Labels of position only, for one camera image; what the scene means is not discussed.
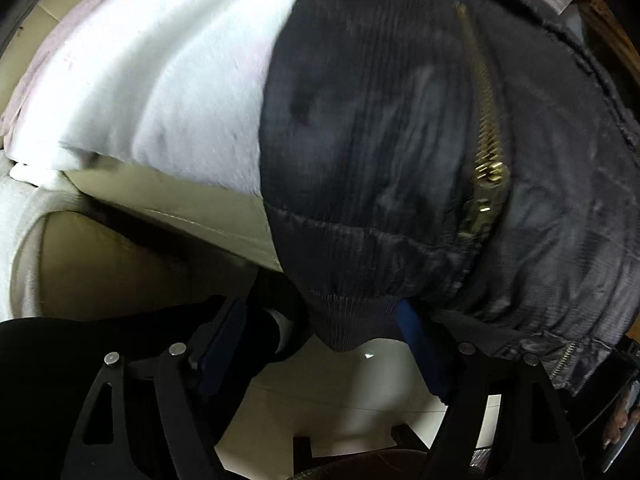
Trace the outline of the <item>black quilted jacket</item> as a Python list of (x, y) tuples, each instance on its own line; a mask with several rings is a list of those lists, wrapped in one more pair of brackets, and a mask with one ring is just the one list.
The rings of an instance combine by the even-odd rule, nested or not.
[(260, 187), (336, 351), (397, 305), (578, 392), (639, 312), (639, 126), (540, 0), (296, 0)]

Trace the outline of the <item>white fleece bed blanket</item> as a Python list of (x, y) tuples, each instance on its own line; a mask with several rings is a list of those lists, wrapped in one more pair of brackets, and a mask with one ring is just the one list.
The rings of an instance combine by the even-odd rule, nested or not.
[(81, 1), (2, 114), (6, 156), (44, 171), (105, 156), (258, 193), (262, 89), (294, 1)]

